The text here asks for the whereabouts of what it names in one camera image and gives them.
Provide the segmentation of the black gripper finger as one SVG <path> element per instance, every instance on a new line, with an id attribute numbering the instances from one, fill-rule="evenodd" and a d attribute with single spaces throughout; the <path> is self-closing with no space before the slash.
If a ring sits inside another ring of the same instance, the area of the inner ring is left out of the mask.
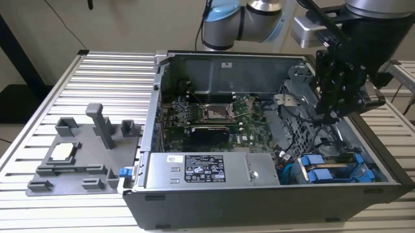
<path id="1" fill-rule="evenodd" d="M 365 67 L 348 64 L 343 78 L 340 92 L 337 94 L 336 115 L 343 118 L 351 113 L 360 113 L 364 108 L 364 91 L 361 87 L 367 81 Z"/>
<path id="2" fill-rule="evenodd" d="M 316 114 L 321 115 L 323 124 L 333 124 L 336 118 L 331 116 L 336 106 L 339 64 L 327 50 L 316 52 L 316 78 L 320 88 L 320 99 Z"/>

